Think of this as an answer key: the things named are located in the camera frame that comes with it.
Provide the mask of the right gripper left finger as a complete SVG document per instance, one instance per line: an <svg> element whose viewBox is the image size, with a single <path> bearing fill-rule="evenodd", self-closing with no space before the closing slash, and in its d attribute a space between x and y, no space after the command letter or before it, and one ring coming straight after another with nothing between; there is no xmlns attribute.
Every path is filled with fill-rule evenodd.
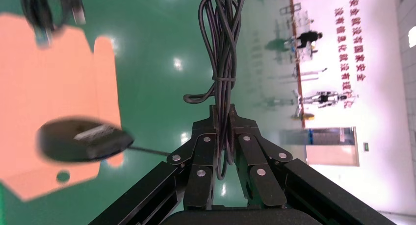
<svg viewBox="0 0 416 225"><path fill-rule="evenodd" d="M184 197L197 201L195 208L212 203L216 158L217 111L193 123L191 138L167 156L107 209L92 225L159 225Z"/></svg>

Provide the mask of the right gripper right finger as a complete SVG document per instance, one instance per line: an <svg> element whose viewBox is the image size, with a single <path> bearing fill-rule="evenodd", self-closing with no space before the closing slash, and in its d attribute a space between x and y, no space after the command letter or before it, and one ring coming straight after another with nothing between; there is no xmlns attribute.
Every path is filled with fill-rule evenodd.
<svg viewBox="0 0 416 225"><path fill-rule="evenodd" d="M389 225L391 221L287 150L254 120L230 108L235 163L252 211L250 225Z"/></svg>

